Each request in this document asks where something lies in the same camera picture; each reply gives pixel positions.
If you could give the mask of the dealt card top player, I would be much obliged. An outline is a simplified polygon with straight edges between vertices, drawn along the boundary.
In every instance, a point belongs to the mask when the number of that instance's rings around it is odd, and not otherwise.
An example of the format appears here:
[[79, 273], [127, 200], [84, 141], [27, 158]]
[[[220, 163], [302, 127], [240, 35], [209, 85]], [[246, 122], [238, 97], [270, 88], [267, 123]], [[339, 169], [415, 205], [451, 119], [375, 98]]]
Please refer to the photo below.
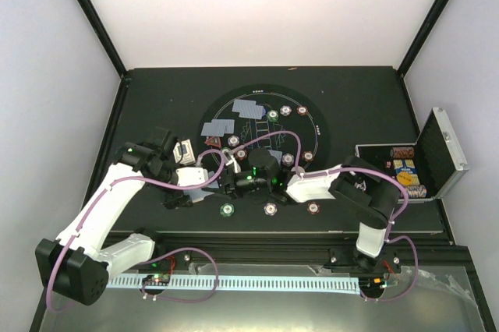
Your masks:
[[252, 111], [253, 107], [257, 105], [256, 101], [235, 99], [232, 104], [232, 111], [242, 113], [245, 111]]

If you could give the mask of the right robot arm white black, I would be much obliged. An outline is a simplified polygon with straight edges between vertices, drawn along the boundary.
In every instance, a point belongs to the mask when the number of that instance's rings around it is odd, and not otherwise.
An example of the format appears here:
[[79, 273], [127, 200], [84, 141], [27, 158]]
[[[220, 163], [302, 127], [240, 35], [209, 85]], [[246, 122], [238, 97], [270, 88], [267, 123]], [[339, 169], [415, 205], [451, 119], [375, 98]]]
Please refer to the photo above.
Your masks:
[[251, 150], [248, 167], [242, 169], [239, 158], [226, 153], [225, 166], [216, 177], [213, 192], [230, 199], [252, 192], [266, 191], [280, 204], [316, 204], [335, 200], [359, 222], [356, 248], [346, 266], [373, 272], [383, 262], [382, 249], [395, 218], [409, 202], [405, 187], [381, 170], [358, 157], [333, 168], [306, 172], [291, 160], [278, 161], [267, 149]]

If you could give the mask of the green chip stack source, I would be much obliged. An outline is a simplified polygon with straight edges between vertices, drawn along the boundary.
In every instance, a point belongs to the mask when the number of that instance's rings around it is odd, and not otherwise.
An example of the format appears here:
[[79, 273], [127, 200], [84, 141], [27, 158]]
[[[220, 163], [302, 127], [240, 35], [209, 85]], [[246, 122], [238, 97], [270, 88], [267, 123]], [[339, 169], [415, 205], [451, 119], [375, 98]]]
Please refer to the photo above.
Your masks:
[[222, 217], [231, 217], [235, 212], [235, 208], [231, 203], [225, 203], [220, 207], [219, 212]]

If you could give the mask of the brown chips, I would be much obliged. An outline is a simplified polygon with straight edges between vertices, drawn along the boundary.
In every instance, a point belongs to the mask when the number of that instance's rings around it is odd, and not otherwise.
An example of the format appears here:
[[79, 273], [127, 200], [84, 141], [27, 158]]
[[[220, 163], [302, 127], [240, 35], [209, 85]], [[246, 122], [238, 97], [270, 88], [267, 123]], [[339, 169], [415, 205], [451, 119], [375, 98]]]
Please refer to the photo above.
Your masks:
[[248, 157], [248, 151], [246, 149], [241, 149], [241, 150], [238, 150], [236, 153], [235, 153], [235, 158], [238, 160], [238, 161], [244, 161], [245, 159], [247, 159]]
[[308, 113], [308, 109], [306, 106], [298, 106], [297, 107], [297, 113], [301, 116], [304, 116]]
[[305, 162], [311, 162], [314, 159], [314, 154], [311, 151], [305, 151], [302, 155], [302, 159]]

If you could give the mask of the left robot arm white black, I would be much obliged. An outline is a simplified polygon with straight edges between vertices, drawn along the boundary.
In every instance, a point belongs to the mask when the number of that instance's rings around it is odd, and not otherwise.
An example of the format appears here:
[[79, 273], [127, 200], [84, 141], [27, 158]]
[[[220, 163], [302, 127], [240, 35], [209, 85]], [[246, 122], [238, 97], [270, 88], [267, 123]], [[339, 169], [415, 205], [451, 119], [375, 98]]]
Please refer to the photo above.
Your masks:
[[104, 240], [148, 180], [179, 186], [178, 168], [194, 161], [190, 141], [179, 140], [169, 130], [159, 129], [146, 142], [125, 143], [73, 222], [56, 239], [42, 239], [35, 249], [46, 302], [58, 293], [89, 306], [101, 297], [108, 281], [129, 268], [139, 263], [162, 267], [168, 251], [147, 231], [108, 248]]

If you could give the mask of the brown orange chip stack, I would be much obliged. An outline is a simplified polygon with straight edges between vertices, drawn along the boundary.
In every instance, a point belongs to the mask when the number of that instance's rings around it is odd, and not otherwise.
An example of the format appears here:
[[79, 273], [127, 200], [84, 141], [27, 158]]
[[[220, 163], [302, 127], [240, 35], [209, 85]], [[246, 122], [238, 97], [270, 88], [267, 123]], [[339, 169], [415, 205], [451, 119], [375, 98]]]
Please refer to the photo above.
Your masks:
[[320, 205], [318, 203], [311, 202], [307, 205], [307, 211], [312, 215], [318, 214], [320, 213]]

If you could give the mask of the red triangular button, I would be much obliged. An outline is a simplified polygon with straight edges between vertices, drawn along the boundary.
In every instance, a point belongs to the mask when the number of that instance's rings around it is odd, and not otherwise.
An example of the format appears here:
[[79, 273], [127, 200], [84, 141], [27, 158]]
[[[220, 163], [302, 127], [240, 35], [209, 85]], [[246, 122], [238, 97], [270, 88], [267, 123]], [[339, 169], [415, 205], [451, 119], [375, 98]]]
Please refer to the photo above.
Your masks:
[[209, 137], [204, 143], [209, 147], [221, 149], [221, 138], [218, 136]]

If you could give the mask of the dealt card bottom player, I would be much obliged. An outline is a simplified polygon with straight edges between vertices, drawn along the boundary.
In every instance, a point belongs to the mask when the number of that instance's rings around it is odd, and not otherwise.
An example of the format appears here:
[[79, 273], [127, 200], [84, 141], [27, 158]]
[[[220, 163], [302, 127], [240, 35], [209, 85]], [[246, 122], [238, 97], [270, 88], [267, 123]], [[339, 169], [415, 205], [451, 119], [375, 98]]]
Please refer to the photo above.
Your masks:
[[278, 163], [281, 162], [281, 159], [282, 159], [282, 152], [279, 151], [279, 150], [269, 150], [269, 153], [272, 157], [274, 157]]

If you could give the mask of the dealt card player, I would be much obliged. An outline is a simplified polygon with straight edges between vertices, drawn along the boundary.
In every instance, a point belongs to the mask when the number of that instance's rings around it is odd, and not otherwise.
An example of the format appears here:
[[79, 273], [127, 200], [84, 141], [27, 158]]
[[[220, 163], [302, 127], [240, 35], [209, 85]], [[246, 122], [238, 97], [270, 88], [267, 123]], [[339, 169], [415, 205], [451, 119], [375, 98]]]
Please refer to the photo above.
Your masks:
[[281, 159], [282, 159], [282, 152], [279, 151], [279, 150], [269, 150], [269, 153], [272, 157], [274, 157], [278, 163], [281, 162]]
[[214, 126], [216, 136], [224, 136], [234, 133], [234, 119], [213, 119], [211, 124]]
[[252, 111], [253, 107], [257, 105], [256, 101], [235, 99], [232, 104], [232, 111], [242, 113], [245, 111]]

